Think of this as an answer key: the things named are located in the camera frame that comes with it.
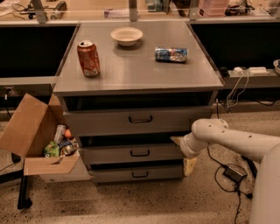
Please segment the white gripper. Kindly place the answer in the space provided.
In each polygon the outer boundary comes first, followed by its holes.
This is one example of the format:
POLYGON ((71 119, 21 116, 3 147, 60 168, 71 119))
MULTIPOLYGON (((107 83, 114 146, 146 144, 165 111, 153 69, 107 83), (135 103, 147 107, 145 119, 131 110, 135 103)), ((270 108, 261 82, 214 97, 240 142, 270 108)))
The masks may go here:
POLYGON ((179 145, 181 152, 183 153, 184 159, 184 174, 190 176, 193 172, 194 166, 196 165, 196 156, 200 154, 200 142, 194 137, 192 133, 181 136, 171 136, 171 140, 179 145))

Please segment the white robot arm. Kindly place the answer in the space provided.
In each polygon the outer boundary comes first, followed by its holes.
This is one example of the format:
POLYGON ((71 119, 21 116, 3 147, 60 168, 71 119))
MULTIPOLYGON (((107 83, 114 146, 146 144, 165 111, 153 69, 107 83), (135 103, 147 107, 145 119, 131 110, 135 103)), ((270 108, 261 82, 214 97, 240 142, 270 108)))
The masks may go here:
POLYGON ((280 137, 230 129, 222 119, 199 119, 171 139, 185 158, 219 144, 259 164, 249 224, 280 224, 280 137))

